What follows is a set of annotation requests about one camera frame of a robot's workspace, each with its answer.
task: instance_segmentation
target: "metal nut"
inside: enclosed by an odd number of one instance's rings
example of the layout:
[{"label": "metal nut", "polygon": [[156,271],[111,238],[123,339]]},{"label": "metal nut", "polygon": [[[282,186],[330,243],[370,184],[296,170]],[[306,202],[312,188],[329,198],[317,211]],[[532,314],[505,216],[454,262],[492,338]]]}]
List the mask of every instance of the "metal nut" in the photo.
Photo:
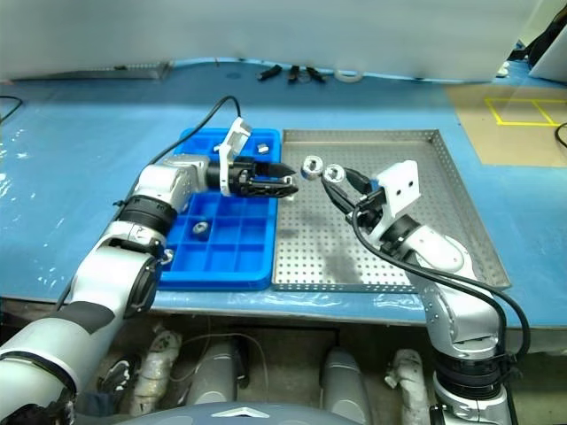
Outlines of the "metal nut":
[{"label": "metal nut", "polygon": [[301,175],[307,180],[315,180],[322,174],[322,159],[315,155],[308,155],[303,161]]},{"label": "metal nut", "polygon": [[195,226],[193,226],[192,233],[199,241],[206,241],[210,233],[209,223],[206,221],[196,223]]},{"label": "metal nut", "polygon": [[163,251],[163,258],[161,259],[161,265],[169,264],[174,260],[174,250],[167,248]]},{"label": "metal nut", "polygon": [[258,153],[261,153],[262,155],[266,155],[269,152],[269,146],[267,146],[265,143],[260,143],[258,145]]},{"label": "metal nut", "polygon": [[345,169],[338,164],[331,164],[325,168],[322,178],[329,183],[341,183],[345,179]]}]

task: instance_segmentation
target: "white cable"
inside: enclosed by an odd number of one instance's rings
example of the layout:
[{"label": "white cable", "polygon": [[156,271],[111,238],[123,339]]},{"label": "white cable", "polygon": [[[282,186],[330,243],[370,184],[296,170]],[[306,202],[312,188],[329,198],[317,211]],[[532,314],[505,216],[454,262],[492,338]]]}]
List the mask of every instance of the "white cable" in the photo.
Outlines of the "white cable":
[{"label": "white cable", "polygon": [[361,71],[354,71],[354,75],[346,74],[343,71],[336,69],[334,72],[334,76],[337,80],[341,82],[351,83],[351,82],[358,82],[362,80],[364,77],[364,73]]},{"label": "white cable", "polygon": [[[201,339],[205,339],[205,338],[226,338],[229,336],[241,336],[242,338],[246,338],[249,341],[252,341],[256,347],[258,348],[258,352],[260,353],[260,357],[262,360],[262,367],[264,369],[264,385],[266,386],[266,401],[269,401],[269,377],[268,377],[268,363],[266,361],[266,354],[264,353],[264,350],[262,349],[262,346],[260,345],[260,343],[258,342],[258,340],[256,338],[254,338],[253,336],[249,336],[247,334],[241,334],[239,332],[229,332],[227,334],[205,334],[205,335],[199,335],[199,336],[194,336],[193,338],[189,338],[185,341],[182,342],[182,346],[189,344],[189,343],[194,343],[195,341],[199,341]],[[197,369],[198,364],[193,368],[193,370],[191,370],[191,372],[189,374],[187,374],[186,376],[184,376],[183,378],[174,378],[175,380],[179,380],[179,381],[175,381],[174,379],[172,379],[172,381],[174,382],[180,382],[183,381],[184,379],[187,379],[189,376],[193,375],[195,373],[195,370]]]},{"label": "white cable", "polygon": [[[206,316],[206,333],[210,336],[211,334],[211,316]],[[197,368],[199,367],[199,365],[201,364],[201,361],[203,361],[203,357],[205,357],[205,353],[209,348],[209,344],[211,343],[211,337],[208,337],[205,341],[205,345],[203,345],[203,350],[201,350],[201,354],[198,356],[198,360],[197,360],[197,364],[195,365],[195,367],[186,375],[183,375],[179,378],[174,378],[172,375],[169,376],[169,381],[171,381],[172,383],[182,383],[183,381],[185,381],[187,378],[193,376],[193,374],[195,374],[195,371],[197,371]]]}]

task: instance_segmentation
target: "wire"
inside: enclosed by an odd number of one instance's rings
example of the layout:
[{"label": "wire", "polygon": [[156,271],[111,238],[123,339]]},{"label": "wire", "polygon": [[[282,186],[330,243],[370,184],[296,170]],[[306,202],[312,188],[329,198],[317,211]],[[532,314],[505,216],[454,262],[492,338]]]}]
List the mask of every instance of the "wire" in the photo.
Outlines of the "wire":
[{"label": "wire", "polygon": [[[12,97],[12,96],[5,96],[5,97],[17,99],[17,100],[20,101],[20,103],[14,109],[12,109],[10,112],[8,112],[8,114],[5,115],[2,118],[2,120],[5,120],[6,118],[8,118],[23,103],[23,101],[21,99],[19,99],[18,97]],[[182,144],[186,140],[193,137],[201,128],[203,128],[211,120],[211,118],[219,111],[219,109],[221,109],[221,107],[224,104],[226,104],[229,100],[231,100],[234,103],[234,106],[237,109],[237,116],[241,117],[242,113],[241,113],[241,110],[240,110],[240,103],[238,102],[238,99],[236,99],[234,96],[231,96],[231,95],[222,97],[221,99],[219,99],[219,101],[216,104],[214,104],[213,108],[209,111],[209,113],[187,135],[181,137],[176,142],[167,146],[166,149],[164,149],[163,151],[158,153],[155,157],[153,157],[150,160],[150,162],[148,162],[146,164],[146,166],[150,166],[152,164],[157,163],[160,159],[162,159],[165,155],[167,155],[168,152],[172,151],[177,146],[179,146],[180,144]],[[138,174],[138,176],[134,180],[134,183],[132,184],[132,186],[130,186],[128,194],[126,195],[126,199],[128,199],[132,195],[132,193],[134,193],[134,189],[136,188],[136,185],[138,184],[139,179],[140,179],[140,174]],[[115,221],[118,218],[118,216],[120,215],[120,211],[121,211],[121,208],[119,208],[118,211],[113,215],[111,222]],[[69,292],[71,291],[71,286],[72,286],[72,280],[69,280],[69,282],[67,283],[67,285],[63,289],[63,292],[59,296],[57,303],[55,304],[55,311],[60,310],[61,307],[63,306],[63,304],[65,303],[65,300],[66,300],[67,296],[69,295]]]},{"label": "wire", "polygon": [[211,343],[211,316],[206,316],[206,334],[209,335],[209,337],[206,339],[205,344],[203,345],[203,350],[201,350],[201,353],[198,356],[198,360],[197,360],[197,364],[195,365],[194,368],[192,368],[192,370],[184,375],[181,376],[179,378],[174,378],[172,375],[169,375],[169,380],[172,383],[182,383],[183,381],[185,381],[187,378],[191,377],[195,371],[197,370],[198,366],[201,364],[201,362],[203,361],[203,358],[205,357],[206,351],[209,348],[209,344]]},{"label": "wire", "polygon": [[[199,336],[194,336],[193,338],[189,338],[189,339],[183,341],[181,346],[184,346],[184,345],[190,344],[190,343],[194,343],[195,341],[199,341],[199,340],[205,339],[205,338],[207,338],[207,339],[209,339],[209,338],[227,338],[227,337],[230,337],[230,336],[241,336],[242,338],[246,338],[247,340],[253,342],[254,345],[256,345],[256,347],[258,348],[258,352],[260,353],[260,358],[261,358],[261,361],[262,361],[262,368],[264,369],[264,386],[266,388],[266,401],[269,401],[269,376],[268,376],[268,363],[266,361],[266,354],[264,353],[264,350],[262,349],[262,346],[260,345],[258,340],[256,338],[254,338],[253,336],[249,336],[247,334],[242,334],[240,332],[229,332],[229,333],[226,333],[226,334],[205,334],[205,335],[199,335]],[[200,365],[200,362],[199,362],[199,364],[197,364],[193,368],[193,370],[189,374],[187,374],[185,379],[187,377],[193,375],[195,373],[195,371],[198,369],[199,365]]]},{"label": "wire", "polygon": [[67,285],[63,289],[63,292],[61,292],[61,295],[59,295],[59,298],[57,298],[57,303],[55,303],[55,311],[56,312],[61,310],[63,303],[65,303],[65,300],[69,296],[69,292],[71,292],[71,286],[72,285],[73,285],[73,279],[69,279],[69,282],[67,282]]},{"label": "wire", "polygon": [[561,136],[559,136],[559,130],[566,127],[567,127],[567,122],[564,122],[562,125],[560,125],[558,128],[555,129],[555,139],[565,148],[567,148],[567,142],[564,141],[564,139],[562,139]]},{"label": "wire", "polygon": [[510,412],[510,421],[512,422],[512,425],[518,425],[516,405],[514,404],[514,396],[512,395],[512,387],[510,387],[509,382],[505,382],[504,388],[506,389],[507,393],[506,402],[508,404],[508,410]]},{"label": "wire", "polygon": [[11,99],[11,100],[15,100],[17,102],[16,105],[13,106],[8,113],[6,113],[3,117],[0,116],[0,123],[3,123],[4,121],[6,121],[8,119],[8,117],[10,117],[10,115],[15,113],[24,104],[24,101],[22,99],[20,99],[19,97],[16,97],[16,96],[2,95],[2,96],[0,96],[0,99]]},{"label": "wire", "polygon": [[234,96],[223,97],[213,106],[213,109],[209,111],[209,113],[201,120],[201,122],[199,122],[187,135],[180,138],[177,142],[170,144],[169,146],[166,147],[166,149],[158,153],[155,157],[153,157],[150,160],[148,166],[150,166],[151,164],[155,164],[160,159],[162,159],[168,152],[175,149],[177,146],[185,142],[187,139],[193,137],[201,128],[203,128],[206,125],[207,122],[211,120],[211,118],[217,113],[217,111],[221,109],[221,106],[223,106],[229,100],[234,102],[234,106],[237,108],[237,116],[238,117],[242,116],[240,112],[240,103],[238,102],[238,100]]},{"label": "wire", "polygon": [[473,279],[463,278],[463,277],[458,276],[456,274],[440,272],[439,270],[434,270],[434,269],[430,269],[430,268],[426,268],[426,267],[414,266],[414,265],[411,265],[411,264],[409,264],[405,261],[399,261],[399,260],[395,259],[394,257],[378,250],[371,243],[369,243],[364,238],[364,236],[362,235],[362,232],[361,232],[361,229],[360,229],[360,226],[359,226],[359,223],[358,223],[359,212],[360,212],[360,206],[357,205],[353,210],[353,224],[352,225],[353,225],[354,234],[356,235],[357,239],[362,243],[362,245],[367,250],[372,252],[374,255],[376,255],[380,259],[387,261],[390,264],[392,264],[396,267],[399,267],[399,268],[401,268],[401,269],[403,269],[407,272],[416,274],[416,275],[421,276],[425,279],[432,280],[436,283],[447,286],[447,287],[452,288],[454,290],[459,290],[461,292],[464,292],[467,295],[471,295],[472,297],[476,297],[478,299],[481,299],[482,301],[489,304],[497,312],[497,314],[500,318],[501,326],[500,326],[500,329],[499,329],[499,338],[498,338],[499,342],[498,342],[498,344],[501,348],[502,353],[504,353],[505,350],[506,350],[505,330],[506,330],[506,326],[507,326],[507,320],[506,320],[506,314],[504,313],[504,310],[501,307],[501,305],[496,300],[494,300],[492,297],[488,297],[486,294],[484,294],[484,293],[482,293],[478,290],[474,290],[472,288],[469,288],[468,286],[465,286],[465,285],[462,285],[460,283],[451,281],[449,279],[455,279],[455,280],[458,280],[458,281],[461,281],[461,282],[466,282],[468,284],[477,286],[477,287],[479,287],[483,290],[490,292],[491,294],[493,294],[497,297],[502,298],[504,301],[509,303],[509,305],[516,312],[518,319],[520,320],[520,322],[522,324],[523,339],[522,339],[522,345],[517,352],[517,358],[518,359],[522,358],[528,352],[528,350],[530,348],[530,343],[531,343],[531,333],[530,333],[529,323],[527,321],[527,318],[525,317],[524,311],[520,308],[520,306],[512,298],[510,298],[506,294],[503,294],[503,293],[495,290],[494,288],[486,285],[485,283],[478,282],[478,281],[475,281]]}]

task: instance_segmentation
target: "blue plastic tray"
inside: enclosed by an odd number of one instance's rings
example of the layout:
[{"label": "blue plastic tray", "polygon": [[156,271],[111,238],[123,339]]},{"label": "blue plastic tray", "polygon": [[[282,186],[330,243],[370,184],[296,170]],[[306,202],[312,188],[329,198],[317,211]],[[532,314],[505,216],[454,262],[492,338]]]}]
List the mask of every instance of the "blue plastic tray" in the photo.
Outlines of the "blue plastic tray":
[{"label": "blue plastic tray", "polygon": [[[206,129],[179,146],[175,153],[207,155],[218,161],[213,147],[228,129]],[[265,143],[267,154],[257,146]],[[241,155],[258,161],[279,162],[280,135],[271,129],[254,129]],[[177,217],[167,236],[173,262],[164,266],[161,290],[263,290],[269,286],[276,239],[277,200],[223,197],[219,191],[193,195],[188,212]],[[209,223],[210,236],[201,242],[193,226]]]}]

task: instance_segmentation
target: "white wall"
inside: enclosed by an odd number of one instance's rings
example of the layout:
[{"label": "white wall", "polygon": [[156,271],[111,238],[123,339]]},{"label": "white wall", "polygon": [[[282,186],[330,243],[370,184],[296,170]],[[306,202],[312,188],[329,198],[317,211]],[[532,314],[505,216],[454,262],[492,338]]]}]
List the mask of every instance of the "white wall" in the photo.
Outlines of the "white wall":
[{"label": "white wall", "polygon": [[0,78],[241,57],[490,80],[538,2],[2,0]]}]

